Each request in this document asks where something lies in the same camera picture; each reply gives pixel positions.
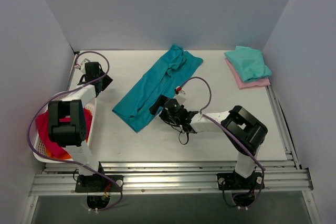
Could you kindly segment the teal t shirt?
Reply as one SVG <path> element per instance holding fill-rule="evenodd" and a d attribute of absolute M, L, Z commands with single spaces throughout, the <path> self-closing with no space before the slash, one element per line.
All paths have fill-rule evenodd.
<path fill-rule="evenodd" d="M 149 108 L 160 95 L 174 97 L 174 89 L 192 77 L 203 63 L 183 48 L 172 45 L 114 106 L 112 112 L 136 133 L 153 119 Z"/>

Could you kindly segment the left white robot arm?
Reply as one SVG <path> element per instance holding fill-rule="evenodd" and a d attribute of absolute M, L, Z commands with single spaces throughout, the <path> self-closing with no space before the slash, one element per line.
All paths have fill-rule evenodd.
<path fill-rule="evenodd" d="M 94 192 L 105 188 L 106 179 L 100 162 L 94 157 L 86 139 L 85 106 L 94 100 L 110 83 L 98 62 L 85 64 L 85 74 L 78 84 L 80 88 L 66 97 L 48 103 L 48 136 L 51 142 L 63 148 L 78 165 L 78 179 Z"/>

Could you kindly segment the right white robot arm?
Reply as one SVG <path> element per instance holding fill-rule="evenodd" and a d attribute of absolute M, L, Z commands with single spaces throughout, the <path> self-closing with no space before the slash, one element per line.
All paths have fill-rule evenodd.
<path fill-rule="evenodd" d="M 244 189 L 252 182 L 252 174 L 259 167 L 265 168 L 257 160 L 261 144 L 268 133 L 267 127 L 240 105 L 231 110 L 217 113 L 189 111 L 180 98 L 168 98 L 160 95 L 149 108 L 151 115 L 171 127 L 178 127 L 187 136 L 202 132 L 223 132 L 238 151 L 234 169 L 233 182 L 236 187 Z"/>

